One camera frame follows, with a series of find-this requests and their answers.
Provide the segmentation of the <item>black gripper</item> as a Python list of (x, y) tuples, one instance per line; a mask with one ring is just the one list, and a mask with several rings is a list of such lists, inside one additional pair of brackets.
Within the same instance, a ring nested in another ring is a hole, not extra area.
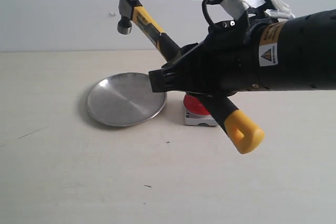
[(203, 41), (182, 47), (173, 60), (149, 72), (152, 91), (210, 95), (262, 91), (257, 70), (262, 24), (258, 15), (246, 15), (234, 26), (209, 26)]

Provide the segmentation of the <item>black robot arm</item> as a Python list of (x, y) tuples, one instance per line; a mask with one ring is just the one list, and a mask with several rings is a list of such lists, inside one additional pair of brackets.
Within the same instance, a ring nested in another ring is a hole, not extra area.
[(214, 31), (149, 78), (154, 92), (334, 90), (335, 10)]

